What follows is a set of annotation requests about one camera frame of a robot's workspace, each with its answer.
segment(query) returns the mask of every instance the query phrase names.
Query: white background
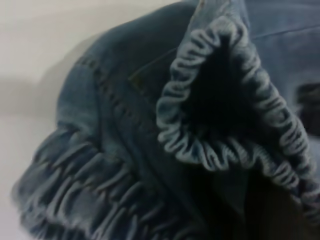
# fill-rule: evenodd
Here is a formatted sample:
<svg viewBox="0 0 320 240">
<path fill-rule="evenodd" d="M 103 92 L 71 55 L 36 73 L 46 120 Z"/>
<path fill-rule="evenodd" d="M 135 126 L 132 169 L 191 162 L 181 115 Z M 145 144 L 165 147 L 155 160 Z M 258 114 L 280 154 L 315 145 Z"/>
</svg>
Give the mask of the white background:
<svg viewBox="0 0 320 240">
<path fill-rule="evenodd" d="M 178 0 L 0 0 L 0 239 L 29 240 L 14 182 L 54 129 L 69 69 L 105 30 Z"/>
</svg>

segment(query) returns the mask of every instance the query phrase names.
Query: blue denim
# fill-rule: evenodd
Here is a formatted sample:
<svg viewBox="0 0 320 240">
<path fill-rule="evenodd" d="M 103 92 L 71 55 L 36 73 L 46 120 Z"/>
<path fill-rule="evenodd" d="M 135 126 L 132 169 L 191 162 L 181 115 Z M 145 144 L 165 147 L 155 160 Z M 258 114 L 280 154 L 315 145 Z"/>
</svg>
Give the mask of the blue denim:
<svg viewBox="0 0 320 240">
<path fill-rule="evenodd" d="M 275 78 L 285 76 L 268 39 L 259 42 L 270 26 L 249 21 L 254 14 L 242 0 L 184 1 L 104 34 L 70 71 L 57 129 L 13 189 L 22 226 L 46 240 L 222 239 L 206 216 L 213 204 L 195 196 L 211 183 L 192 191 L 194 180 L 249 169 L 317 223 L 308 136 L 292 92 L 288 106 L 276 89 L 288 81 L 271 82 L 261 67 L 251 39 Z"/>
</svg>

